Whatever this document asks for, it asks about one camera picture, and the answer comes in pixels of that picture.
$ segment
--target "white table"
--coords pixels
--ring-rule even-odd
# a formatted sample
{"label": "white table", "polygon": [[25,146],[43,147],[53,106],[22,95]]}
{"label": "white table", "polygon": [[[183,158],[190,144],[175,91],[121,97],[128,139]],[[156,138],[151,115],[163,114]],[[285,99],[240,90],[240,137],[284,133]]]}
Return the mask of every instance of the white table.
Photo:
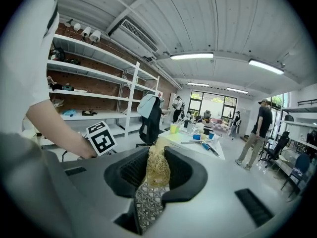
{"label": "white table", "polygon": [[163,138],[167,139],[172,146],[176,146],[178,148],[182,148],[185,150],[192,150],[192,151],[195,151],[198,153],[202,153],[202,154],[211,156],[212,158],[225,160],[224,154],[223,154],[223,151],[222,151],[222,148],[221,148],[219,141],[216,144],[213,141],[208,143],[219,154],[220,157],[217,157],[211,150],[207,151],[201,144],[198,144],[198,143],[196,143],[196,144],[181,144],[181,142],[189,142],[189,140],[193,140],[192,135],[190,136],[188,134],[185,134],[184,132],[180,131],[179,133],[171,134],[170,131],[166,131],[166,132],[158,135],[158,137],[163,137]]}

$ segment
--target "sneaker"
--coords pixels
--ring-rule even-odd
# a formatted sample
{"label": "sneaker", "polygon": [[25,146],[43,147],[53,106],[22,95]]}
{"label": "sneaker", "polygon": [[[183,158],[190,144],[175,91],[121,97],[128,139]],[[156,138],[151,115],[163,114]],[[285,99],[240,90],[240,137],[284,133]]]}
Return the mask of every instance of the sneaker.
{"label": "sneaker", "polygon": [[242,164],[242,161],[236,160],[236,163],[240,166]]}
{"label": "sneaker", "polygon": [[250,168],[251,168],[251,167],[250,167],[248,164],[244,167],[244,169],[247,170],[247,171],[249,171]]}

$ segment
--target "man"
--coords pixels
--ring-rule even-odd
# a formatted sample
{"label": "man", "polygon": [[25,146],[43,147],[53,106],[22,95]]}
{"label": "man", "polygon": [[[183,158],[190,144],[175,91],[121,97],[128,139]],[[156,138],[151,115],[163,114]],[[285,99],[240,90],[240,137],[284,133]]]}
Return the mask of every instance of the man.
{"label": "man", "polygon": [[252,164],[254,160],[257,157],[258,151],[261,147],[261,145],[264,142],[265,135],[269,129],[270,124],[272,123],[272,112],[270,108],[267,106],[269,104],[267,99],[262,99],[259,101],[260,109],[258,114],[258,119],[256,125],[254,125],[254,128],[248,138],[248,141],[246,142],[245,146],[243,147],[242,153],[240,157],[236,160],[236,163],[238,165],[242,164],[242,161],[246,157],[246,154],[251,147],[251,145],[254,143],[254,149],[252,152],[251,159],[249,163],[245,166],[246,170],[250,170],[252,167]]}
{"label": "man", "polygon": [[50,102],[47,59],[59,23],[57,0],[25,0],[0,42],[0,132],[21,133],[25,116],[47,139],[82,158],[96,156]]}
{"label": "man", "polygon": [[177,96],[176,100],[177,100],[177,102],[175,104],[173,104],[173,106],[175,107],[175,112],[173,115],[173,122],[174,123],[177,122],[178,117],[179,117],[180,113],[182,112],[181,107],[183,105],[182,98],[180,96]]}
{"label": "man", "polygon": [[229,134],[229,136],[232,136],[231,140],[234,139],[234,137],[237,135],[237,122],[240,120],[240,111],[236,112],[237,116],[233,121],[232,127],[231,127],[231,133]]}

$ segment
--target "brick wall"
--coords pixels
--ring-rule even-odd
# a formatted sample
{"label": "brick wall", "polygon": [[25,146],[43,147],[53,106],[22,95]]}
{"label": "brick wall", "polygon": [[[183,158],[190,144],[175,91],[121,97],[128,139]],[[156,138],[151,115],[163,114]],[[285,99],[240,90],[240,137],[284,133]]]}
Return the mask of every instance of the brick wall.
{"label": "brick wall", "polygon": [[[67,37],[72,36],[74,39],[81,40],[82,30],[78,31],[77,33],[74,32],[73,27],[66,27],[64,24],[59,24],[58,29],[56,31],[57,34],[64,35]],[[159,74],[151,69],[147,64],[140,61],[136,57],[129,54],[127,51],[122,49],[121,47],[117,46],[116,44],[107,41],[105,39],[101,39],[100,42],[96,43],[95,46],[104,49],[108,52],[111,52],[128,62],[131,62],[133,64],[136,64],[138,61],[140,63],[140,68],[144,71],[150,73],[151,75],[158,77]],[[83,58],[80,56],[72,55],[72,54],[66,54],[67,59],[79,59],[81,62],[81,65],[84,67],[96,69],[99,71],[103,71],[118,77],[122,76],[122,70],[113,68],[111,66],[105,65],[100,62],[96,62],[91,59]],[[100,94],[106,94],[106,95],[114,95],[118,96],[119,92],[119,85],[114,84],[111,82],[88,78],[80,75],[73,75],[63,72],[56,72],[56,71],[48,71],[48,75],[50,75],[54,81],[57,81],[60,84],[70,83],[71,86],[75,87],[76,89],[82,89],[87,90],[87,92],[92,93],[100,93]],[[129,80],[132,80],[131,75],[127,75],[127,78]],[[149,80],[149,81],[143,81],[139,80],[139,84],[145,85],[153,88],[156,84],[156,81]],[[168,107],[168,100],[171,93],[176,93],[177,89],[170,84],[166,79],[161,77],[159,79],[158,83],[158,90],[163,92],[163,97],[165,99],[163,108]],[[129,97],[130,90],[127,87],[124,87],[123,89],[123,97]],[[142,98],[143,92],[136,90],[134,93],[134,99],[140,100]],[[76,108],[76,109],[99,109],[99,110],[115,110],[116,109],[116,100],[109,100],[109,99],[99,99],[99,98],[87,98],[83,96],[63,96],[64,99],[64,107],[63,109],[70,109],[70,108]],[[136,110],[136,107],[138,106],[138,103],[133,103],[132,109]],[[127,108],[127,102],[121,102],[121,110],[124,110]]]}

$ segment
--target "fluorescent light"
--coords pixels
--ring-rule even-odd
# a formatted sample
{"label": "fluorescent light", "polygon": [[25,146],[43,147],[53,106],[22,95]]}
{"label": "fluorescent light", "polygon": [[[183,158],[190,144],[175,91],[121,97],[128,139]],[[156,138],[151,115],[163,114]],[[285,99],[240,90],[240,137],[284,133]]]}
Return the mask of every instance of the fluorescent light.
{"label": "fluorescent light", "polygon": [[213,58],[213,53],[171,55],[170,58],[172,60],[195,59],[195,58]]}
{"label": "fluorescent light", "polygon": [[201,83],[188,83],[189,85],[199,85],[199,86],[209,86],[208,84],[201,84]]}
{"label": "fluorescent light", "polygon": [[281,70],[281,69],[279,69],[277,67],[273,67],[271,65],[268,65],[266,63],[263,63],[263,62],[260,62],[260,61],[256,61],[256,60],[253,60],[253,59],[250,59],[249,64],[257,66],[257,67],[261,67],[263,69],[267,69],[267,70],[272,71],[272,72],[274,72],[276,74],[279,74],[279,75],[284,73],[283,70]]}
{"label": "fluorescent light", "polygon": [[246,92],[246,91],[242,91],[242,90],[238,90],[238,89],[234,89],[234,88],[230,88],[230,87],[227,87],[227,90],[229,90],[229,91],[234,91],[234,92],[238,92],[238,93],[245,93],[245,94],[248,93],[248,92]]}

